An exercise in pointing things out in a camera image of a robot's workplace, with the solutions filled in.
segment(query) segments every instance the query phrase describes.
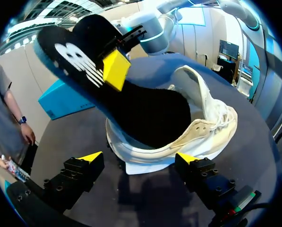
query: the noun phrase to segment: white logo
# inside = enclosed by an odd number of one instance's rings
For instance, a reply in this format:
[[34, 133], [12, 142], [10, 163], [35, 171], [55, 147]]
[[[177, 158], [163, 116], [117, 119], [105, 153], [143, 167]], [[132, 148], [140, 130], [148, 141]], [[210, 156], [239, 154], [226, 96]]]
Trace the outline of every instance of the white logo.
[[85, 71], [87, 78], [97, 87], [103, 85], [103, 71], [97, 70], [95, 64], [89, 57], [84, 54], [77, 46], [66, 43], [66, 46], [55, 44], [56, 50], [62, 55], [72, 66], [79, 71]]

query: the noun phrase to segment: dark table surface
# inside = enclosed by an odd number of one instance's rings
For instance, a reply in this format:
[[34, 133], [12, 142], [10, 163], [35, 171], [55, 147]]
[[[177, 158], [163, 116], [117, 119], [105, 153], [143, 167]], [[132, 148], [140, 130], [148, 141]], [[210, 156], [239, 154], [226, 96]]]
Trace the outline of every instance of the dark table surface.
[[[206, 81], [214, 98], [238, 113], [236, 133], [214, 159], [227, 178], [236, 179], [236, 189], [252, 186], [268, 202], [281, 181], [282, 168], [273, 137], [255, 107], [228, 82], [180, 54], [167, 54], [131, 61], [127, 78], [144, 87], [167, 88], [177, 67], [189, 65]], [[197, 227], [207, 226], [214, 213], [195, 193], [189, 193], [173, 167], [127, 176], [106, 146], [106, 117], [96, 108], [51, 121], [40, 142], [31, 178], [43, 186], [70, 157], [103, 151], [105, 169], [89, 193], [84, 193], [65, 215], [93, 227]], [[261, 210], [247, 215], [251, 222]]]

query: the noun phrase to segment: cardboard box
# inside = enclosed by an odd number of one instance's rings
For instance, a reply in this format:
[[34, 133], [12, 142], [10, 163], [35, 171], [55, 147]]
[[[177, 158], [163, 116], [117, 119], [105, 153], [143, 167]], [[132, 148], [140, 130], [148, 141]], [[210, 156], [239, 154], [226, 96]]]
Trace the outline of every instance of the cardboard box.
[[94, 107], [94, 104], [61, 80], [47, 89], [38, 102], [52, 120]]

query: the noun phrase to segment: person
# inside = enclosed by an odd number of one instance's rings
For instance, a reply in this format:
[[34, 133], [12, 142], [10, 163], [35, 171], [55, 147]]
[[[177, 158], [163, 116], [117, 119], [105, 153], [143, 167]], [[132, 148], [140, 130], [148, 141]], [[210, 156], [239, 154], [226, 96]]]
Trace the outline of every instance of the person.
[[11, 84], [0, 65], [0, 167], [8, 168], [1, 159], [4, 155], [30, 174], [37, 150], [35, 135], [10, 91]]

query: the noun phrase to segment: ceiling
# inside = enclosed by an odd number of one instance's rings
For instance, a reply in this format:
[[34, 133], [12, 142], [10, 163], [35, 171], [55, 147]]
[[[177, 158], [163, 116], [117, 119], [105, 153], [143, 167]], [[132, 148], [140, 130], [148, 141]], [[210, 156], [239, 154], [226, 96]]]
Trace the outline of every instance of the ceiling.
[[[18, 43], [20, 46], [25, 45], [27, 37], [32, 42], [31, 37], [44, 26], [69, 28], [83, 16], [120, 6], [119, 2], [129, 4], [138, 1], [142, 0], [31, 0], [22, 13], [11, 19], [6, 27], [0, 43], [0, 55], [15, 49], [16, 44], [18, 47]], [[215, 0], [193, 0], [195, 1], [206, 2], [211, 6], [217, 4]]]

